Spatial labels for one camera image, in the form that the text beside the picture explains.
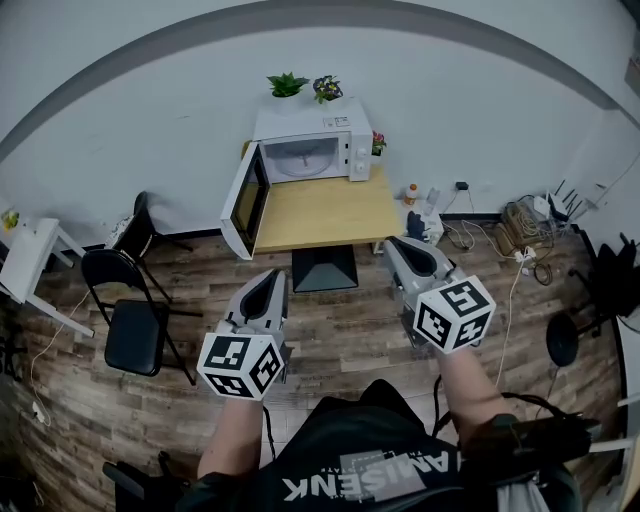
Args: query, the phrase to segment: chair seat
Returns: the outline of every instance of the chair seat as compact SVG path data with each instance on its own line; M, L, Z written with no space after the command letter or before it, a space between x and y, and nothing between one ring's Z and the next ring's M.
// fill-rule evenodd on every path
M160 371L169 308L156 303L156 309L160 323L148 302L116 302L104 352L109 366L149 377Z

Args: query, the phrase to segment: black shirt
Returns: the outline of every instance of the black shirt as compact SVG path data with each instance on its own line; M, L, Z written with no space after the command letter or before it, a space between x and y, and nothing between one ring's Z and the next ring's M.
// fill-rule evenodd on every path
M353 407L307 421L271 464L240 479L212 473L177 506L219 510L496 510L495 488L471 493L456 447L381 407ZM551 510L580 510L575 482L548 468Z

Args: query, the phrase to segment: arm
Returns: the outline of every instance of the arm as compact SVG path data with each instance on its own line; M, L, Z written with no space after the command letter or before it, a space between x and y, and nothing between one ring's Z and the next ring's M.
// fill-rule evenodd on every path
M255 471L261 442L262 402L228 399L200 459L198 478L209 473L240 476Z
M451 417L463 446L483 423L498 414L513 414L469 348L436 353Z

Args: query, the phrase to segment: white lettering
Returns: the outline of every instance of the white lettering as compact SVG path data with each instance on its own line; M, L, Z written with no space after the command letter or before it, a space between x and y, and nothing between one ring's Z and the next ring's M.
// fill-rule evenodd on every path
M300 485L298 487L289 480L288 478L283 478L282 481L287 485L291 494L287 496L284 501L293 501L296 498L304 498L307 495L307 487L309 486L309 482L306 478L300 480Z
M360 479L357 474L338 475L341 483L340 494L343 496L359 496L362 494Z
M411 459L406 455L403 458L398 458L396 460L396 465L398 467L398 471L402 475L402 478L411 478L413 476L418 476L416 470L413 469L413 465L411 464Z
M422 473L428 473L429 471L431 471L431 466L427 464L427 461L424 460L424 457L416 457L415 459L410 460L411 464L413 464L414 467L418 468Z
M440 471L440 473L446 473L449 471L449 454L442 451L440 457L432 457L431 455L427 455L426 457L429 464L431 464L435 469Z
M327 496L336 495L336 477L335 475L328 475L325 482L320 475L313 475L311 477L311 494L318 496L320 487Z
M394 468L391 464L387 464L387 475L389 475L389 480L391 480L392 484L398 483L398 475L396 473L396 468Z
M362 474L363 487L369 492L375 492L387 485L381 469L370 469Z

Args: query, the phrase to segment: yellow object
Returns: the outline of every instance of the yellow object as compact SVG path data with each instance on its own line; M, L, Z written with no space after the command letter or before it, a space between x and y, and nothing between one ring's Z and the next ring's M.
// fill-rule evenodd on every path
M251 142L253 141L246 140L244 142L244 144L242 145L242 154L240 155L240 158L244 158L244 154L247 152L247 149L249 149L249 144L251 144Z
M372 167L368 181L324 178L273 185L255 252L372 243L403 231L384 170Z

